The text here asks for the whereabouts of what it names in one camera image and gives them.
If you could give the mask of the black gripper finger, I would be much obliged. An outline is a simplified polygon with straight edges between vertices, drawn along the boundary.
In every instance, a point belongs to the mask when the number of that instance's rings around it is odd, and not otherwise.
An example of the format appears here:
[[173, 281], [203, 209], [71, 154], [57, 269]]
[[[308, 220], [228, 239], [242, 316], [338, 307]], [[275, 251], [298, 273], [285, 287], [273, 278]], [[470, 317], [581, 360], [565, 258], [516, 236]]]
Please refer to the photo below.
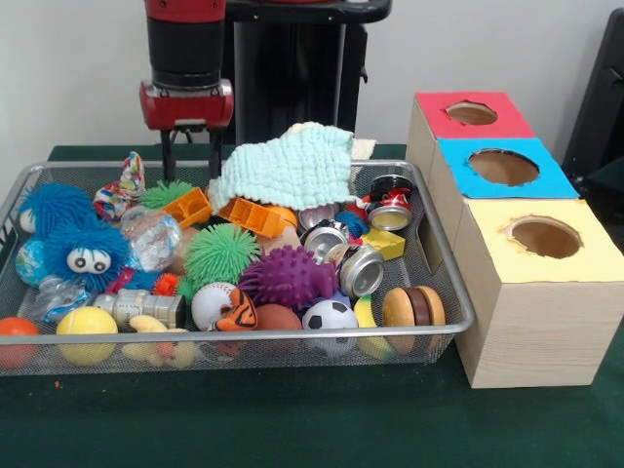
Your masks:
[[176, 130], [161, 131], [160, 138], [164, 180], [174, 180], [176, 177], [176, 158], [173, 156], [173, 143], [176, 139]]
[[210, 178], [219, 178], [221, 175], [223, 129], [210, 129], [209, 137], [211, 146], [209, 158]]

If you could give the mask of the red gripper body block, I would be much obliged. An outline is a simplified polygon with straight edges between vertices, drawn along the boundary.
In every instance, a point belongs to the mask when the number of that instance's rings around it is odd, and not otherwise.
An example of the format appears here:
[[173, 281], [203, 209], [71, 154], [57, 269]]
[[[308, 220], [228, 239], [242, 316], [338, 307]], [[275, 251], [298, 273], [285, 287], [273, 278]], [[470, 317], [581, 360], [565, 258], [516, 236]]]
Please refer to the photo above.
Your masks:
[[223, 129], [229, 125], [234, 110], [233, 87], [227, 79], [205, 90], [186, 91], [159, 88], [144, 80], [139, 86], [139, 101], [150, 130]]

